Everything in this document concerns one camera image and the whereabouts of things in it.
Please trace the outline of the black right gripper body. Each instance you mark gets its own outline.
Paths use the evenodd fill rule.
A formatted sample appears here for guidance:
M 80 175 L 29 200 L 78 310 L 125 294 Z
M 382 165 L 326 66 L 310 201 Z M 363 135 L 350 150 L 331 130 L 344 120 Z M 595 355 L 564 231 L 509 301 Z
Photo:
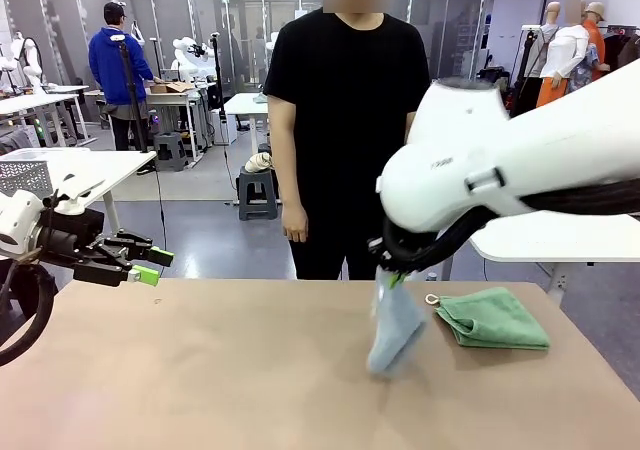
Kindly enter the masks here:
M 386 248 L 383 238 L 374 238 L 368 241 L 368 252 L 375 260 L 376 265 L 383 270 L 397 270 L 398 263 L 393 259 Z

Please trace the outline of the person's right hand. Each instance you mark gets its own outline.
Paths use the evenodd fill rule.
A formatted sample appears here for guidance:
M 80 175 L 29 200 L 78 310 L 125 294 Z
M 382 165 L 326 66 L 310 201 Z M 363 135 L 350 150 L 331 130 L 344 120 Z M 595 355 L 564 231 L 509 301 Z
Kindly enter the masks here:
M 286 204 L 282 208 L 283 233 L 290 242 L 304 243 L 308 237 L 308 218 L 301 205 Z

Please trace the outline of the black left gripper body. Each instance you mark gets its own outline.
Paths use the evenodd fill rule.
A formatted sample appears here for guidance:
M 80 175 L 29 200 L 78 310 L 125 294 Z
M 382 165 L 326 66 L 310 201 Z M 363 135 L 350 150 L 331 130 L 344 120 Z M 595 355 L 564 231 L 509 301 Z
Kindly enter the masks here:
M 102 233 L 105 216 L 86 209 L 81 215 L 44 211 L 39 218 L 39 259 L 53 265 L 74 265 Z

